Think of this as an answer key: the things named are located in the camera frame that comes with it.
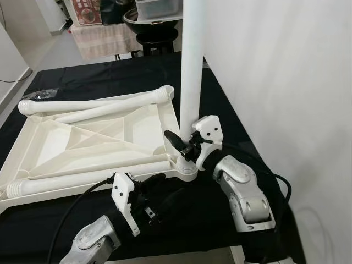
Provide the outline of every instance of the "black bowl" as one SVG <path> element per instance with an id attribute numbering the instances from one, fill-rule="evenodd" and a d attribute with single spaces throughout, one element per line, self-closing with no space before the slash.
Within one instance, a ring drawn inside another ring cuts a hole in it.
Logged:
<path id="1" fill-rule="evenodd" d="M 137 8 L 133 8 L 127 11 L 122 17 L 122 20 L 125 22 L 125 24 L 130 28 L 130 30 L 132 30 L 136 34 L 144 34 L 149 32 L 158 33 L 160 31 L 165 31 L 165 30 L 174 28 L 178 22 L 178 20 L 172 20 L 172 21 L 154 21 L 147 24 L 139 24 L 137 22 L 137 18 L 138 18 Z"/>

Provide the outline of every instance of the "white wall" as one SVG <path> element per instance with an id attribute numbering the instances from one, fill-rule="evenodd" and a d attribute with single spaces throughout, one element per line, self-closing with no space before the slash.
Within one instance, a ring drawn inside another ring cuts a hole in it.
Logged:
<path id="1" fill-rule="evenodd" d="M 28 70 L 28 66 L 0 24 L 0 79 L 18 80 Z M 0 82 L 0 102 L 15 83 Z"/>
<path id="2" fill-rule="evenodd" d="M 50 32 L 59 31 L 66 22 L 66 17 L 55 0 L 36 0 Z"/>
<path id="3" fill-rule="evenodd" d="M 32 41 L 51 37 L 36 0 L 0 0 L 7 25 L 7 33 L 13 40 Z"/>
<path id="4" fill-rule="evenodd" d="M 351 258 L 351 3 L 209 0 L 205 57 L 293 187 L 308 264 Z"/>

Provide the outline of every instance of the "tan cloth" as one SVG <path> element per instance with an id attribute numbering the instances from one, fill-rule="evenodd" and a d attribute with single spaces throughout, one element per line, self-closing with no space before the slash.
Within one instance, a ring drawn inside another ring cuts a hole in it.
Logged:
<path id="1" fill-rule="evenodd" d="M 71 26 L 73 38 L 83 59 L 95 59 L 142 50 L 133 33 L 125 24 Z"/>

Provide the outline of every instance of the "poster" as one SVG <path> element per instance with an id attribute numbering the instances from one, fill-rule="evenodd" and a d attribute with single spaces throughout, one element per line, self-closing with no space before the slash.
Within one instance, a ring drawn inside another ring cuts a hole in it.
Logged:
<path id="1" fill-rule="evenodd" d="M 77 19 L 80 25 L 101 24 L 101 0 L 72 0 Z"/>

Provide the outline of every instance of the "black tablecloth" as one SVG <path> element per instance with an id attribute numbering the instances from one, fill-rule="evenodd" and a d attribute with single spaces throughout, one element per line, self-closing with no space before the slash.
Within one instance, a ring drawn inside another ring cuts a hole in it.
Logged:
<path id="1" fill-rule="evenodd" d="M 35 76 L 25 94 L 58 89 L 56 97 L 47 100 L 91 100 L 172 85 L 175 88 L 173 106 L 179 120 L 180 76 L 181 55 L 173 53 L 159 57 L 44 70 Z M 220 117 L 225 142 L 246 147 L 246 150 L 256 154 L 250 138 L 215 76 L 208 67 L 204 67 L 200 117 L 210 114 Z M 1 127 L 0 165 L 5 161 L 25 119 L 16 108 Z M 241 153 L 234 152 L 233 155 L 256 168 L 257 164 Z M 257 172 L 257 180 L 276 216 L 283 201 L 276 180 L 260 172 Z M 200 172 L 197 179 L 191 183 L 168 179 L 163 183 L 162 190 L 155 195 L 164 197 L 167 192 L 181 187 L 186 189 L 188 209 L 157 230 L 143 230 L 135 239 L 125 241 L 113 253 L 112 260 L 206 251 L 240 244 L 227 198 L 218 184 L 211 179 L 210 172 Z M 31 203 L 3 212 L 0 215 L 0 263 L 43 263 L 54 230 L 75 198 L 76 196 L 70 196 Z M 83 226 L 111 210 L 115 210 L 115 205 L 110 197 L 110 190 L 94 192 L 79 203 L 59 236 L 54 259 L 59 260 L 68 252 L 73 237 Z M 281 234 L 295 262 L 305 263 L 295 220 L 290 210 L 284 215 Z"/>

